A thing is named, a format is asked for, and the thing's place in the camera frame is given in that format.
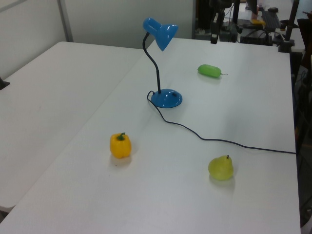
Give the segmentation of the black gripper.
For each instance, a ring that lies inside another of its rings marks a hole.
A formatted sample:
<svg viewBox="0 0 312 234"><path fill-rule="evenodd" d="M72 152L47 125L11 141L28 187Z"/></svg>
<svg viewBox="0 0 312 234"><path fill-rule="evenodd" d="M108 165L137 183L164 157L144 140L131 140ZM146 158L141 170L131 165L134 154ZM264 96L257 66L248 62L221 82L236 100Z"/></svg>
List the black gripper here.
<svg viewBox="0 0 312 234"><path fill-rule="evenodd" d="M215 11L211 24L211 44L217 44L218 41L218 25L222 26L224 21L224 11Z"/></svg>

